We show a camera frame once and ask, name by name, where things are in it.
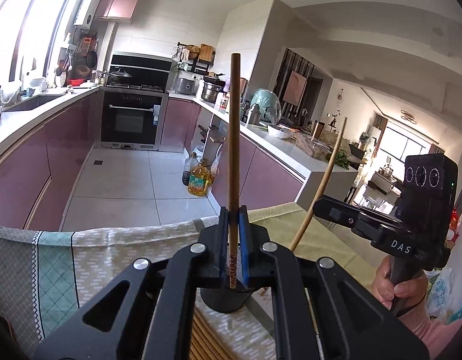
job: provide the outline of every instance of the teal object in plastic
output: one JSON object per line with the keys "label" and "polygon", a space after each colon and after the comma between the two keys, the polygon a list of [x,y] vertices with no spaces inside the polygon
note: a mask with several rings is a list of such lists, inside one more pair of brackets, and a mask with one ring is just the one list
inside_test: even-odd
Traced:
{"label": "teal object in plastic", "polygon": [[259,105],[261,119],[275,125],[281,118],[281,105],[276,94],[267,89],[258,89],[251,100],[253,104]]}

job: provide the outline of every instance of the green vegetable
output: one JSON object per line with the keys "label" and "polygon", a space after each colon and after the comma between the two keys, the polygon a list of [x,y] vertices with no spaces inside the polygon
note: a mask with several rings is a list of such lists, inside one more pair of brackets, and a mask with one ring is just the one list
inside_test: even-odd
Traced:
{"label": "green vegetable", "polygon": [[[330,160],[331,159],[331,155],[328,154],[326,156],[326,160]],[[336,162],[335,162],[336,165],[344,168],[344,169],[349,169],[349,160],[347,159],[347,154],[346,152],[343,150],[343,149],[340,149],[338,152],[337,152],[337,156],[336,156]]]}

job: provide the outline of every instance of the sink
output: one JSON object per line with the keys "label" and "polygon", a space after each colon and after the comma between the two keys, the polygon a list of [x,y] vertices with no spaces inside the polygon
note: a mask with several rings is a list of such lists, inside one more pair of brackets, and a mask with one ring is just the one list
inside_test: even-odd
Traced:
{"label": "sink", "polygon": [[52,95],[44,95],[40,94],[38,96],[34,96],[29,100],[23,100],[16,105],[6,109],[4,112],[14,112],[14,111],[31,111],[32,109],[38,108],[40,105],[46,104],[51,100],[57,99],[61,97],[62,94],[52,94]]}

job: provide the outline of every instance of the hand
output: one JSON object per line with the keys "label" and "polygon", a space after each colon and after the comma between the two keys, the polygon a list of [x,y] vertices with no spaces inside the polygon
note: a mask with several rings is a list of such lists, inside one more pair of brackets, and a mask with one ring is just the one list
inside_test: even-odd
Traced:
{"label": "hand", "polygon": [[390,256],[384,257],[379,268],[376,271],[376,277],[372,282],[372,294],[388,310],[391,308],[394,296],[398,298],[407,298],[404,307],[415,306],[423,299],[428,289],[428,278],[423,271],[421,276],[399,283],[394,286],[388,279],[391,272]]}

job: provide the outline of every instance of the cutting board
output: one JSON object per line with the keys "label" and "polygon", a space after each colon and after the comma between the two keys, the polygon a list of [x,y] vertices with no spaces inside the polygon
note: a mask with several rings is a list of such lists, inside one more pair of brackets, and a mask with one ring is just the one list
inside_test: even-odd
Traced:
{"label": "cutting board", "polygon": [[201,51],[199,52],[199,59],[207,62],[213,62],[214,59],[214,47],[208,46],[207,44],[201,45]]}

